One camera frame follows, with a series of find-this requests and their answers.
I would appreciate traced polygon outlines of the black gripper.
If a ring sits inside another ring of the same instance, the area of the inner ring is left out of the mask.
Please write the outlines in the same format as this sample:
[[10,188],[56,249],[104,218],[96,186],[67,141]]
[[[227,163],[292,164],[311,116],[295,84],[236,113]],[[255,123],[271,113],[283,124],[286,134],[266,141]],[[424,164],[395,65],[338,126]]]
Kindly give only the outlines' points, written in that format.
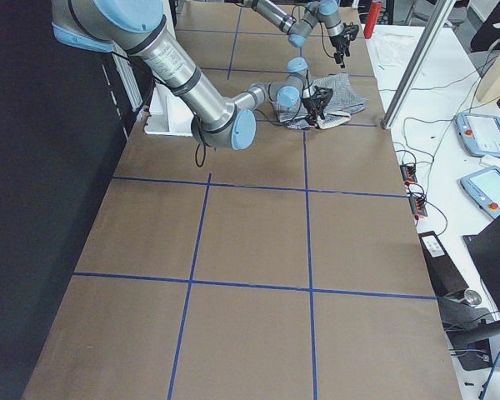
[[335,49],[335,52],[333,54],[334,60],[341,69],[344,69],[346,67],[344,58],[350,56],[350,35],[338,34],[335,36],[330,36],[329,38],[332,46]]
[[307,115],[304,118],[307,124],[311,127],[318,128],[318,119],[323,119],[322,99],[320,97],[306,97],[302,100],[302,105],[307,111]]

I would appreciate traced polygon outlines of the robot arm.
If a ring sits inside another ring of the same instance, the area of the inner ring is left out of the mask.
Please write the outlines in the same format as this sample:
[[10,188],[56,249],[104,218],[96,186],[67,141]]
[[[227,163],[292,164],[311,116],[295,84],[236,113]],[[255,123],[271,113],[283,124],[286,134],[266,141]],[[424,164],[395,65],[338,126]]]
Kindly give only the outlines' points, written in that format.
[[301,58],[292,60],[283,81],[257,82],[236,97],[222,96],[168,31],[161,1],[54,1],[52,27],[62,44],[101,53],[119,46],[141,58],[191,110],[192,135],[204,146],[248,148],[257,129],[253,112],[266,101],[284,107],[301,103],[310,125],[324,119],[327,99]]
[[260,14],[281,32],[285,33],[288,36],[288,41],[295,48],[301,48],[313,29],[323,23],[330,42],[335,49],[332,58],[340,68],[345,68],[344,58],[350,56],[350,42],[356,39],[359,26],[353,22],[346,23],[341,19],[336,1],[308,3],[305,5],[305,12],[301,19],[296,19],[290,13],[284,12],[272,1],[236,1],[236,4],[251,8],[254,12]]

